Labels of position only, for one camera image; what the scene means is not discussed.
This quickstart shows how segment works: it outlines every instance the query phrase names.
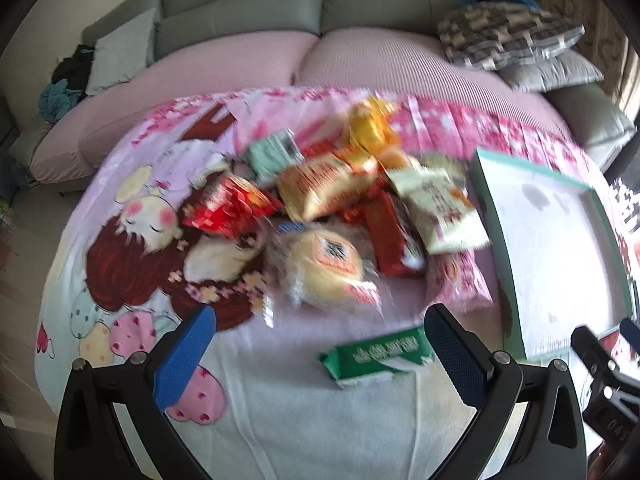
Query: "box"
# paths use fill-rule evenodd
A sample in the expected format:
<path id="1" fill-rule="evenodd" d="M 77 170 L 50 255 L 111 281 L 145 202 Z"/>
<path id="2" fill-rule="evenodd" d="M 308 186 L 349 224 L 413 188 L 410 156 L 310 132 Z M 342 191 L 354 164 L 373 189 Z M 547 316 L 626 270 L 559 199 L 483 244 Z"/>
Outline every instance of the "box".
<path id="1" fill-rule="evenodd" d="M 634 308 L 616 237 L 587 184 L 478 150 L 470 176 L 492 241 L 504 349 L 519 361 L 565 352 L 576 326 L 607 335 Z"/>

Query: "plaid pillow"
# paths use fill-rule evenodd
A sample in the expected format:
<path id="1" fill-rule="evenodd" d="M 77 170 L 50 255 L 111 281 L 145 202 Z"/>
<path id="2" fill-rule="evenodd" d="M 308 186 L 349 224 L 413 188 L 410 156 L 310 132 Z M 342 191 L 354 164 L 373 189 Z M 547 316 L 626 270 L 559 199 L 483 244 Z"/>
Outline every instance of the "plaid pillow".
<path id="1" fill-rule="evenodd" d="M 450 12 L 438 34 L 454 65 L 500 70 L 561 54 L 580 40 L 584 27 L 523 4 L 480 2 Z"/>

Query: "floor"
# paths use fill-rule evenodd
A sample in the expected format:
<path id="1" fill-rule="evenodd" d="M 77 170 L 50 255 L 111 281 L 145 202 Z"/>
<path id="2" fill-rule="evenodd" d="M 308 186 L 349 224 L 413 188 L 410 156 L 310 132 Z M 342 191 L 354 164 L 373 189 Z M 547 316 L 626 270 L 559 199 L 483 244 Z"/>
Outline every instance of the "floor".
<path id="1" fill-rule="evenodd" d="M 57 421 L 36 384 L 34 341 L 47 272 L 81 196 L 21 190 L 12 205 L 13 224 L 0 232 L 11 247 L 4 268 L 0 262 L 0 419 L 43 479 L 53 478 Z"/>

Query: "sofa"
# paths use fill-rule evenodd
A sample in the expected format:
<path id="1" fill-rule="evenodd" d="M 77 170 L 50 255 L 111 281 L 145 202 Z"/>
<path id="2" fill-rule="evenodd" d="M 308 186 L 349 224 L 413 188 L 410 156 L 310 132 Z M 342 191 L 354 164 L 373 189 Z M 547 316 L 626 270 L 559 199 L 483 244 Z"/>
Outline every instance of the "sofa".
<path id="1" fill-rule="evenodd" d="M 157 105 L 249 87 L 388 89 L 497 112 L 570 132 L 604 171 L 635 126 L 596 84 L 516 93 L 492 72 L 448 63 L 436 36 L 459 0 L 126 0 L 82 33 L 95 42 L 155 9 L 155 62 L 132 81 L 85 99 L 30 160 L 58 190 L 86 187 L 119 139 Z"/>

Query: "wall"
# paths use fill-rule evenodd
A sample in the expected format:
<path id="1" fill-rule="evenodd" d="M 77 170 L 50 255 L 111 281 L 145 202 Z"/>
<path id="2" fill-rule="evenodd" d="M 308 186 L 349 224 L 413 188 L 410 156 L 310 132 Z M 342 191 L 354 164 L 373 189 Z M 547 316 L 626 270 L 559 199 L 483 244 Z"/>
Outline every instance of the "wall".
<path id="1" fill-rule="evenodd" d="M 70 56 L 82 30 L 124 0 L 38 0 L 0 57 L 0 91 L 18 125 L 38 114 L 38 96 L 59 57 Z"/>

